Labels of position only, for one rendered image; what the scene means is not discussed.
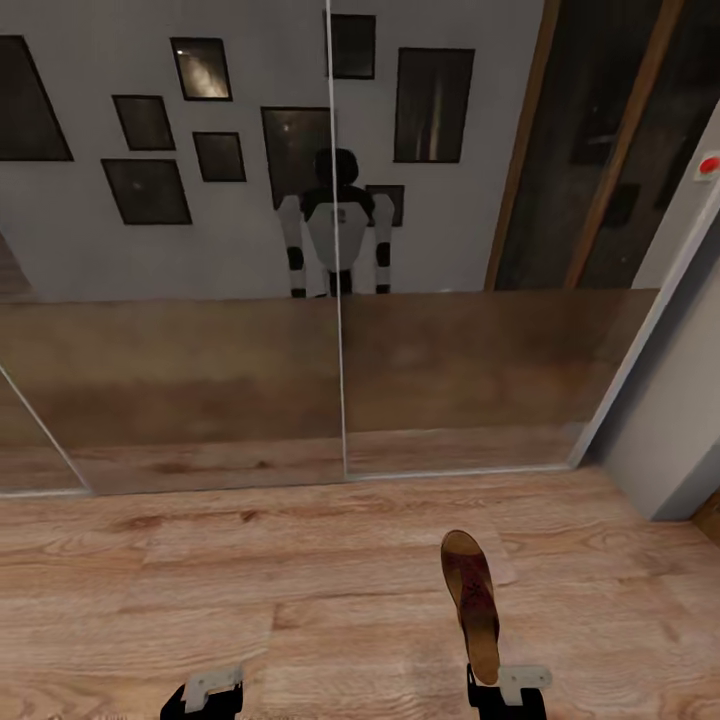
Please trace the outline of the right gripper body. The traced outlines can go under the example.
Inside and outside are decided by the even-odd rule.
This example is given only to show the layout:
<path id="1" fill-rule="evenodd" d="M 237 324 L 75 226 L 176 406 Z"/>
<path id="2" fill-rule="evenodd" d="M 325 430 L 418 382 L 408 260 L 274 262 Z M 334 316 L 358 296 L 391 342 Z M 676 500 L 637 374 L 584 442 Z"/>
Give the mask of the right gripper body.
<path id="1" fill-rule="evenodd" d="M 543 697 L 537 688 L 522 688 L 523 706 L 505 705 L 499 686 L 476 686 L 480 720 L 546 720 Z"/>

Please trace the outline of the sandal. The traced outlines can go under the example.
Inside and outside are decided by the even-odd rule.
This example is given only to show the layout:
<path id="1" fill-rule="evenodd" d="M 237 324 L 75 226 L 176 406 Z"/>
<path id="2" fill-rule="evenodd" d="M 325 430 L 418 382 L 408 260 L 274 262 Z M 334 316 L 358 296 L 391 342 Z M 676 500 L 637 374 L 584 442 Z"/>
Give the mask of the sandal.
<path id="1" fill-rule="evenodd" d="M 496 686 L 500 623 L 485 554 L 468 533 L 454 530 L 441 544 L 441 566 L 457 606 L 469 668 L 482 686 Z"/>

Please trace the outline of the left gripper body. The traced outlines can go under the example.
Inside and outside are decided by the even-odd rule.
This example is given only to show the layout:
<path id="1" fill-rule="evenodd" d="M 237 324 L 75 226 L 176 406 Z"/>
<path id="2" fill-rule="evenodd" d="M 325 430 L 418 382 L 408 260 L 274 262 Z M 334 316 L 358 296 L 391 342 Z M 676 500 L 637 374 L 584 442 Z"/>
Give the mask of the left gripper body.
<path id="1" fill-rule="evenodd" d="M 186 701 L 167 706 L 162 720 L 233 720 L 234 691 L 232 688 L 210 692 L 202 711 L 185 713 Z"/>

